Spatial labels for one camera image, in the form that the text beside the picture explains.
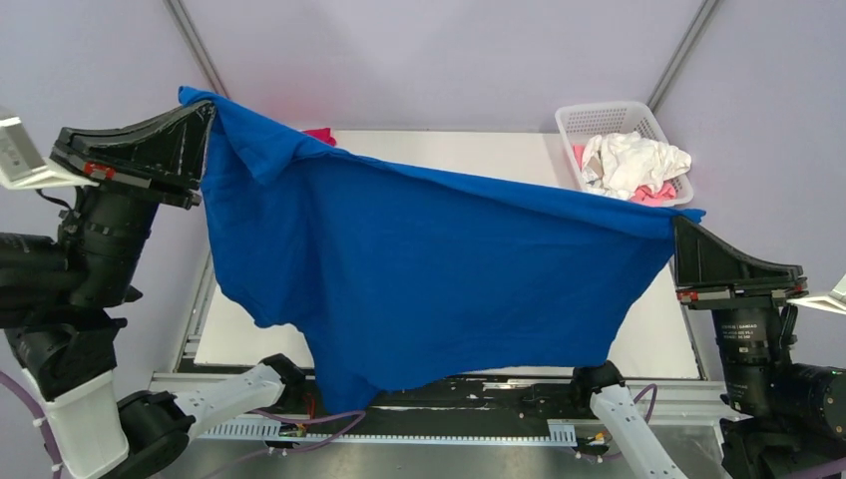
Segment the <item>blue t-shirt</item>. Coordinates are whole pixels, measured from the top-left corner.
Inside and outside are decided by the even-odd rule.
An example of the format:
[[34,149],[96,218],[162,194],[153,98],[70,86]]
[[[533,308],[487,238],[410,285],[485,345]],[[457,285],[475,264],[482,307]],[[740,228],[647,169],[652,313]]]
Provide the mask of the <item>blue t-shirt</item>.
[[604,363],[703,211],[359,156],[215,93],[201,182],[221,292],[305,337],[332,413],[513,366]]

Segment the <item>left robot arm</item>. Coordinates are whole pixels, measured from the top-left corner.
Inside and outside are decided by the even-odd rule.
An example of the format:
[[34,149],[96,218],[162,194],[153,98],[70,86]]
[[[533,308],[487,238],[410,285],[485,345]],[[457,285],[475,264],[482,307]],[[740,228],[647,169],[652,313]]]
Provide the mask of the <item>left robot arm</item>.
[[46,448],[75,478],[147,478],[228,420],[304,402],[304,373],[281,354],[193,392],[115,394],[127,323],[108,311],[141,297],[132,279],[158,208],[200,203],[214,115],[200,101],[121,129],[64,128],[45,157],[17,115],[1,114],[2,186],[76,192],[54,237],[1,238],[1,327],[51,429]]

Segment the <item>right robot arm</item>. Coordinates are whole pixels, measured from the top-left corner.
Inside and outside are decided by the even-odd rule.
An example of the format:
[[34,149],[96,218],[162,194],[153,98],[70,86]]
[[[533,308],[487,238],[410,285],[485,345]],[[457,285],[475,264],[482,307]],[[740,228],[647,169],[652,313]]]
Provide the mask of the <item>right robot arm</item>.
[[723,372],[721,465],[733,478],[837,478],[845,470],[845,372],[797,363],[801,266],[757,258],[693,220],[671,220],[679,302],[711,314]]

